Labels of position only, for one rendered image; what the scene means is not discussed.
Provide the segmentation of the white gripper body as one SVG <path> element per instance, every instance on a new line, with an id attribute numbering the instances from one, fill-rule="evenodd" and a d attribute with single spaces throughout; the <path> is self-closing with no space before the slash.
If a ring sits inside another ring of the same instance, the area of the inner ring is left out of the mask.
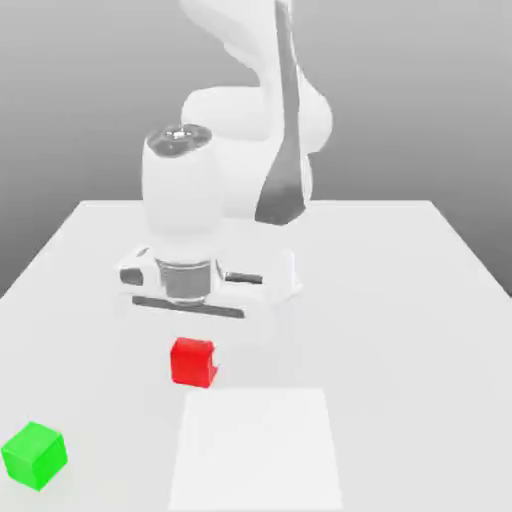
<path id="1" fill-rule="evenodd" d="M 247 320 L 246 312 L 243 309 L 230 306 L 212 305 L 209 303 L 176 304 L 163 298 L 142 295 L 131 296 L 129 302 L 135 307 L 154 311 L 167 311 L 178 315 L 221 318 L 238 323 Z"/>

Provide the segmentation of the small red cube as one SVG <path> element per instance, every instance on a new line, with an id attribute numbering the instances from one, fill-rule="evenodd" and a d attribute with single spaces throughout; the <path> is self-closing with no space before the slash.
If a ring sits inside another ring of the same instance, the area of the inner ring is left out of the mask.
<path id="1" fill-rule="evenodd" d="M 179 337 L 170 350 L 171 378 L 174 383 L 209 388 L 217 374 L 215 345 L 209 340 Z"/>

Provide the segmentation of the small green cube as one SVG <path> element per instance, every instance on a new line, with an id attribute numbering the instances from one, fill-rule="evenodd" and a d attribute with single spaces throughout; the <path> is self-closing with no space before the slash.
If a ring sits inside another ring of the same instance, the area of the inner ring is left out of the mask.
<path id="1" fill-rule="evenodd" d="M 63 434 L 30 421 L 1 448 L 8 476 L 36 491 L 41 491 L 67 464 Z"/>

